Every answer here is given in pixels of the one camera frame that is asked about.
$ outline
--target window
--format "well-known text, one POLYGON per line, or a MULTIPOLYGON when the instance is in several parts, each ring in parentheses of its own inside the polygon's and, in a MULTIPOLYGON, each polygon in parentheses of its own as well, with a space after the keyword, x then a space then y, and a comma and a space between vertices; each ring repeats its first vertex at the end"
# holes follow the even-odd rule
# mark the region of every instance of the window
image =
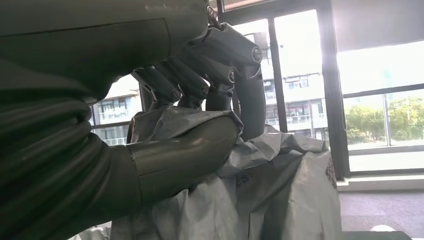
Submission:
POLYGON ((309 87, 308 76, 287 77, 285 84, 288 89, 301 89, 309 87))
POLYGON ((337 54, 343 94, 424 83, 424 41, 337 54))
POLYGON ((289 132, 322 139, 328 127, 321 74, 320 31, 315 10, 276 17, 289 132))
POLYGON ((110 146, 127 143, 128 122, 142 111, 139 83, 131 75, 110 87, 105 99, 91 106, 92 132, 110 146))
POLYGON ((278 110, 277 105, 267 105, 266 106, 266 119, 277 119, 278 118, 278 110))
POLYGON ((352 173, 424 168, 423 48, 420 41, 338 54, 352 173))
POLYGON ((344 100, 348 148, 387 145, 384 104, 381 95, 344 100))
POLYGON ((265 123, 280 130, 277 110, 277 96, 274 83, 274 70, 271 61, 270 36, 268 33, 268 20, 262 19, 233 26, 235 30, 245 35, 252 42, 262 48, 262 62, 260 63, 263 86, 266 100, 265 123))
POLYGON ((113 124, 130 121, 142 110, 139 83, 131 75, 113 83, 105 99, 93 108, 94 125, 113 124))
POLYGON ((231 9, 238 9, 252 4, 263 2, 264 0, 223 0, 224 9, 226 11, 231 9))
POLYGON ((127 143, 128 125, 113 126, 94 129, 97 134, 107 145, 125 145, 127 143))

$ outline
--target crumpled plastic sheet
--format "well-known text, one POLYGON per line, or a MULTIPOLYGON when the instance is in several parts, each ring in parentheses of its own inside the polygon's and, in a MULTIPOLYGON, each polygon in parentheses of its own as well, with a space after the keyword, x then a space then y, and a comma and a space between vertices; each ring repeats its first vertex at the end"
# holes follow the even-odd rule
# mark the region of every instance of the crumpled plastic sheet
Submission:
MULTIPOLYGON (((232 111, 171 106, 137 114, 130 141, 172 138, 221 116, 243 128, 232 111)), ((224 166, 194 190, 113 221, 111 239, 340 240, 331 163, 324 141, 267 125, 254 139, 239 137, 224 166)))

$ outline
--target green tree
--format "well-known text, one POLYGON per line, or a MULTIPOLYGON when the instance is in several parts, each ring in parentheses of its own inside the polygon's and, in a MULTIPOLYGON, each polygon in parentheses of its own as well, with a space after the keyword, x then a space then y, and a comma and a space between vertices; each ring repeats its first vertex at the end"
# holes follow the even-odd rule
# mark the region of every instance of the green tree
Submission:
POLYGON ((388 107, 391 138, 396 141, 421 140, 424 129, 424 101, 407 97, 390 103, 388 107))
POLYGON ((349 144, 384 141, 385 123, 382 108, 356 105, 346 111, 349 144))

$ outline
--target robotic arm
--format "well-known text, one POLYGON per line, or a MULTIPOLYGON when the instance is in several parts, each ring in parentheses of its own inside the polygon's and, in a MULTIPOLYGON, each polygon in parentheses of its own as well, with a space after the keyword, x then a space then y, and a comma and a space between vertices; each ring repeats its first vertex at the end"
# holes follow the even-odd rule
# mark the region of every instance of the robotic arm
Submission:
POLYGON ((171 197, 224 163, 238 137, 227 117, 126 146, 90 133, 87 104, 104 98, 116 76, 133 72, 154 96, 151 109, 206 99, 206 110, 228 110, 235 86, 243 139, 263 132, 258 47, 207 7, 0 2, 0 239, 66 239, 171 197))

